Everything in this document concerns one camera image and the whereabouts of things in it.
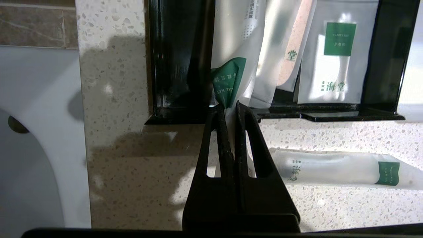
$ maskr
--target sink basin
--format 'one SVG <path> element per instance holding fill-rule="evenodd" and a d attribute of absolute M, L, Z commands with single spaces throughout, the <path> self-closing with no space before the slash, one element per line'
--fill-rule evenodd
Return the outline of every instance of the sink basin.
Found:
<path fill-rule="evenodd" d="M 90 228 L 77 50 L 0 47 L 0 236 Z M 30 133 L 8 127 L 13 116 Z"/>

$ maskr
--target quartz countertop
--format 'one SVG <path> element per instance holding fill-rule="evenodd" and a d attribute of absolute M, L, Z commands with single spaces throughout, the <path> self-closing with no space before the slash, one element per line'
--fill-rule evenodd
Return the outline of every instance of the quartz countertop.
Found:
<path fill-rule="evenodd" d="M 144 125 L 143 1 L 76 0 L 76 7 L 92 226 L 180 230 L 203 126 Z M 423 169 L 423 124 L 283 119 L 263 120 L 260 127 L 269 148 L 386 153 Z M 288 190 L 302 231 L 423 222 L 423 191 Z"/>

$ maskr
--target sink drain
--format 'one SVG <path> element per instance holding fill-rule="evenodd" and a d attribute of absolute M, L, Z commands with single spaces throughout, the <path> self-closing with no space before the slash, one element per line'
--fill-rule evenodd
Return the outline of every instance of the sink drain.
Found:
<path fill-rule="evenodd" d="M 29 133 L 28 129 L 12 116 L 9 116 L 9 118 L 7 119 L 7 124 L 9 125 L 10 129 L 12 129 L 12 131 L 16 133 Z"/>

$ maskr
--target plastic packaging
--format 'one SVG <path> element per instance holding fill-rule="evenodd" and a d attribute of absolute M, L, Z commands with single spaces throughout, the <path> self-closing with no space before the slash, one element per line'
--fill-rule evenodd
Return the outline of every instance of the plastic packaging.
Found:
<path fill-rule="evenodd" d="M 360 103 L 377 0 L 317 0 L 298 103 Z"/>
<path fill-rule="evenodd" d="M 287 184 L 423 190 L 423 171 L 391 155 L 278 149 L 272 158 Z"/>
<path fill-rule="evenodd" d="M 248 105 L 264 32 L 266 0 L 216 0 L 211 78 L 216 100 L 225 107 L 233 151 L 235 104 Z M 220 175 L 219 163 L 216 177 Z"/>
<path fill-rule="evenodd" d="M 263 44 L 250 107 L 269 108 L 272 103 L 300 3 L 299 0 L 267 0 Z"/>
<path fill-rule="evenodd" d="M 315 0 L 303 0 L 299 6 L 297 18 L 286 47 L 285 58 L 280 69 L 277 89 L 289 92 L 294 91 L 315 8 Z"/>

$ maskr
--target black tray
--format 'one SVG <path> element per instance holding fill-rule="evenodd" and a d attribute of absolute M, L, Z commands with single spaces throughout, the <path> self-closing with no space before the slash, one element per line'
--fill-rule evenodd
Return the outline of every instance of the black tray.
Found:
<path fill-rule="evenodd" d="M 276 89 L 261 119 L 313 122 L 404 120 L 396 112 L 420 0 L 379 0 L 360 104 L 296 104 Z M 204 123 L 214 27 L 213 0 L 149 0 L 152 116 L 146 124 Z"/>

